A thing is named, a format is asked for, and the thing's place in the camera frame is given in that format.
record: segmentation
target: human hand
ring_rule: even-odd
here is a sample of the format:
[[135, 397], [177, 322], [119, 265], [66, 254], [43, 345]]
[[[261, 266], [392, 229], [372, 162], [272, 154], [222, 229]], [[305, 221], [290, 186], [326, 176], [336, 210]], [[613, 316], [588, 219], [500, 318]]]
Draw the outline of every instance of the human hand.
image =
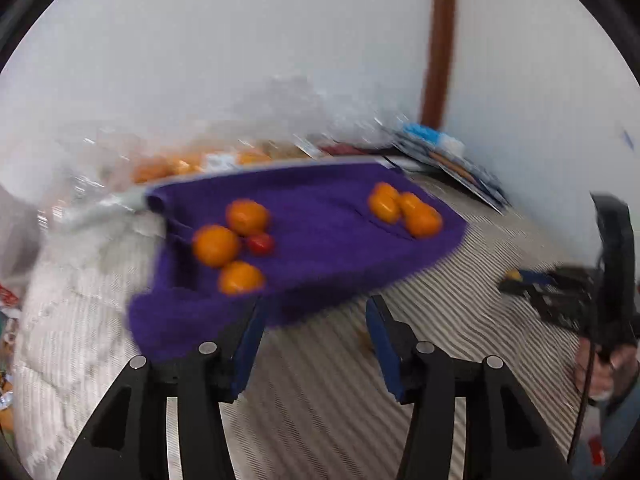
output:
[[[584, 390], [589, 347], [588, 339], [581, 337], [578, 351], [575, 353], [574, 368], [575, 386], [580, 392]], [[637, 351], [633, 345], [622, 345], [613, 351], [608, 363], [601, 361], [596, 354], [589, 396], [597, 397], [607, 392], [611, 392], [613, 397], [623, 395], [638, 371]]]

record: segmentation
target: purple cloth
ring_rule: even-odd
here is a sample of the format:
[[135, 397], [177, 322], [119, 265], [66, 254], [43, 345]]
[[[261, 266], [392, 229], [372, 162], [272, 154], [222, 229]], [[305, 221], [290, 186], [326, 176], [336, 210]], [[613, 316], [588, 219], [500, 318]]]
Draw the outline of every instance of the purple cloth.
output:
[[[443, 231], [415, 240], [402, 222], [375, 218], [367, 198], [378, 182], [415, 193], [436, 208]], [[148, 204], [166, 220], [166, 241], [151, 291], [129, 307], [129, 327], [142, 353], [153, 360], [184, 355], [215, 338], [238, 316], [238, 298], [218, 292], [219, 270], [191, 253], [193, 233], [225, 224], [225, 208], [249, 198], [271, 213], [273, 254], [239, 259], [266, 277], [261, 307], [270, 325], [295, 322], [356, 294], [385, 286], [455, 249], [466, 222], [402, 174], [379, 164], [335, 164], [240, 173], [159, 187]]]

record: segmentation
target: cherry tomato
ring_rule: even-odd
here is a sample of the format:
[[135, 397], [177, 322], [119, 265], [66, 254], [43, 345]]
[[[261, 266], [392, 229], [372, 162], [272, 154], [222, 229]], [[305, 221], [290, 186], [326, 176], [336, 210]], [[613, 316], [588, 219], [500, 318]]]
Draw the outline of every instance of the cherry tomato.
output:
[[246, 246], [256, 256], [266, 256], [273, 252], [276, 243], [273, 241], [273, 237], [267, 233], [260, 233], [249, 236], [246, 240]]

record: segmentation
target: person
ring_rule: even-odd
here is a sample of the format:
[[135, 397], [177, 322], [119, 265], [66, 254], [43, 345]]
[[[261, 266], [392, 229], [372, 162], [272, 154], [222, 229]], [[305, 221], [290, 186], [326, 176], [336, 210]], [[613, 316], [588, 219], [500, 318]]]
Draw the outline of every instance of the person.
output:
[[[589, 348], [588, 339], [580, 338], [574, 366], [575, 386], [580, 393], [584, 390]], [[602, 450], [606, 463], [613, 462], [640, 417], [639, 373], [637, 345], [620, 346], [614, 350], [607, 363], [601, 361], [596, 354], [589, 396], [597, 398], [611, 392], [608, 400], [598, 404]], [[602, 476], [605, 468], [606, 464], [594, 465], [588, 444], [581, 440], [572, 464], [574, 478], [595, 480]]]

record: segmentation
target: black cable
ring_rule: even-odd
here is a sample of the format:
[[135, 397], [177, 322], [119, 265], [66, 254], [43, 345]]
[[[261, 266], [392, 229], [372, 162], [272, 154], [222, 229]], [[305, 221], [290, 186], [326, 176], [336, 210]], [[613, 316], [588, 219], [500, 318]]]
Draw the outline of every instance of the black cable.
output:
[[[596, 276], [594, 277], [593, 290], [591, 291], [592, 298], [598, 298], [598, 290], [600, 283], [602, 282], [602, 255], [598, 258], [596, 264]], [[591, 388], [591, 376], [593, 375], [593, 364], [596, 357], [596, 331], [598, 327], [598, 305], [596, 302], [591, 304], [591, 326], [589, 329], [589, 361], [587, 362], [587, 370], [584, 375], [584, 387], [582, 389], [582, 395], [580, 397], [580, 407], [578, 408], [578, 417], [575, 420], [574, 434], [571, 437], [571, 444], [569, 445], [569, 452], [566, 454], [566, 462], [571, 463], [574, 458], [575, 450], [578, 447], [578, 441], [580, 440], [580, 432], [582, 430], [582, 422], [584, 420], [584, 412], [587, 410], [587, 402], [589, 399], [589, 390]]]

